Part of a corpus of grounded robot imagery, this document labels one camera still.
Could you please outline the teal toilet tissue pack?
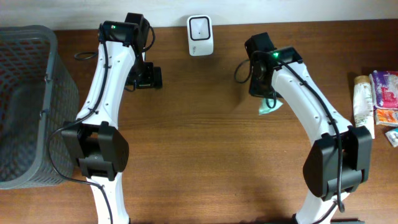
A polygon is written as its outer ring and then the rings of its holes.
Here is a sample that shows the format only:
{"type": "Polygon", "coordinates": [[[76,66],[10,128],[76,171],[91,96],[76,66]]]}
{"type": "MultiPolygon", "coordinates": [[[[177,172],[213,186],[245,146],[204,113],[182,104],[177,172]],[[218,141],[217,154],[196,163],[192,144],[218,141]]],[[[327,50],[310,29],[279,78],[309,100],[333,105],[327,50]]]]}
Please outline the teal toilet tissue pack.
{"type": "Polygon", "coordinates": [[[269,114],[273,111],[278,110],[283,103],[279,100],[273,100],[264,98],[261,101],[261,105],[259,107],[259,115],[269,114]]]}

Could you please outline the white tube with gold cap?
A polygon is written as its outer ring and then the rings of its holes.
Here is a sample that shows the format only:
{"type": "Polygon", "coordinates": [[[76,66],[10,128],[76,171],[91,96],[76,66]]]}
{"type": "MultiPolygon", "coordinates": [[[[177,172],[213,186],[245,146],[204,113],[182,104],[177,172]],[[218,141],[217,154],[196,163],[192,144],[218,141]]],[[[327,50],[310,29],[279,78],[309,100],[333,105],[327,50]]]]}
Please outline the white tube with gold cap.
{"type": "Polygon", "coordinates": [[[373,94],[368,76],[354,78],[353,115],[355,126],[365,126],[375,139],[373,94]]]}

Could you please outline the purple red tissue pack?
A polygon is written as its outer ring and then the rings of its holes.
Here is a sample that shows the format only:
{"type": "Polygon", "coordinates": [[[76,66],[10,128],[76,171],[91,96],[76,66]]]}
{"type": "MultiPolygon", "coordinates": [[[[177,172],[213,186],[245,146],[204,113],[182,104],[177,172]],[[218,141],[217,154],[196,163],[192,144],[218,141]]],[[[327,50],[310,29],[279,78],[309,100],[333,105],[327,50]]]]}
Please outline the purple red tissue pack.
{"type": "Polygon", "coordinates": [[[397,110],[397,72],[374,70],[369,79],[376,109],[397,110]]]}

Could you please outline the orange tissue packet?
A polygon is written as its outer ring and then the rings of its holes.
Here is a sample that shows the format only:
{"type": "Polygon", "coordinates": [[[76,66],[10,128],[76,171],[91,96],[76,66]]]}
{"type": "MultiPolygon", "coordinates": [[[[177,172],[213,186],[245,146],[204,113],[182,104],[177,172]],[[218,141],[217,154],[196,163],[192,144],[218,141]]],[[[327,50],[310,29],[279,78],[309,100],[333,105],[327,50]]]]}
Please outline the orange tissue packet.
{"type": "Polygon", "coordinates": [[[374,115],[376,125],[397,127],[397,110],[376,109],[374,115]]]}

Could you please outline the small teal tissue packet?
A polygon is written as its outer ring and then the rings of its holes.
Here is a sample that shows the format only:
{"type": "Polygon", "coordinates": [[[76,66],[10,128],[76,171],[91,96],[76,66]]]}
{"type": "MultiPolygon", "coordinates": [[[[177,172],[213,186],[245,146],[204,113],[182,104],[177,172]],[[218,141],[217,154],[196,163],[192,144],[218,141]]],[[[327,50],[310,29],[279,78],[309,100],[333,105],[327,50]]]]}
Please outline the small teal tissue packet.
{"type": "Polygon", "coordinates": [[[385,135],[393,147],[398,146],[398,128],[386,132],[385,135]]]}

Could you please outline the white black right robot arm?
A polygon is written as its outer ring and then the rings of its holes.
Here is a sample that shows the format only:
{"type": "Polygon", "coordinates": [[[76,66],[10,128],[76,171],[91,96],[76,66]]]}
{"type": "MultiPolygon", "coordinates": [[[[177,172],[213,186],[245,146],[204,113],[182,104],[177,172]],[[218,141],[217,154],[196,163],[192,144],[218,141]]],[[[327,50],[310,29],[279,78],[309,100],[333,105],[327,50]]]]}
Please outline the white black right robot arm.
{"type": "Polygon", "coordinates": [[[244,44],[249,60],[249,94],[270,109],[283,98],[303,126],[311,150],[303,165],[308,194],[291,223],[334,223],[343,200],[369,177],[373,139],[364,126],[354,127],[335,110],[312,80],[293,47],[277,49],[268,33],[244,44]]]}

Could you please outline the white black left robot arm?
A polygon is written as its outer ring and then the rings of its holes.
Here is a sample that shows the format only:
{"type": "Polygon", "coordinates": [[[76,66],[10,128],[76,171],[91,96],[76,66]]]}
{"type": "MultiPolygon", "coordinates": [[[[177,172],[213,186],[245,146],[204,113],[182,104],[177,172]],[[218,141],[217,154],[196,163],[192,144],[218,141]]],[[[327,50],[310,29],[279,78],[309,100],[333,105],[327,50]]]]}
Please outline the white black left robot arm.
{"type": "Polygon", "coordinates": [[[142,15],[104,21],[98,29],[98,61],[83,107],[61,136],[73,163],[91,187],[99,223],[130,223],[124,205],[123,172],[129,144],[118,130],[123,93],[161,89],[160,67],[145,60],[154,29],[142,15]]]}

